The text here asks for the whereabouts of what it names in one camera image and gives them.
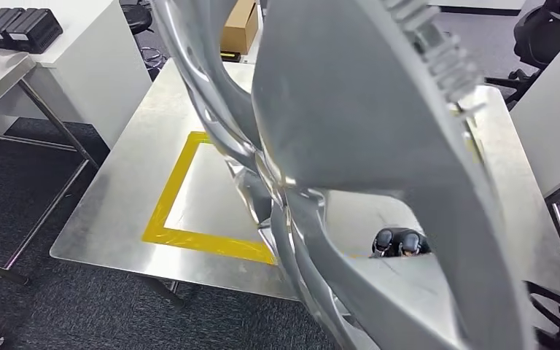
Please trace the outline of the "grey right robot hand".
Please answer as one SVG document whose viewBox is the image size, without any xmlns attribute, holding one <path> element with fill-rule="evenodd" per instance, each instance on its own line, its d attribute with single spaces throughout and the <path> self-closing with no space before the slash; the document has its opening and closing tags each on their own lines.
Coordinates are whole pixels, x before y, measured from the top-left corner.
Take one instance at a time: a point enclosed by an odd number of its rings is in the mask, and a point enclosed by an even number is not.
<svg viewBox="0 0 560 350">
<path fill-rule="evenodd" d="M 387 227 L 377 232 L 371 257 L 412 257 L 430 254 L 427 237 L 407 227 Z"/>
</svg>

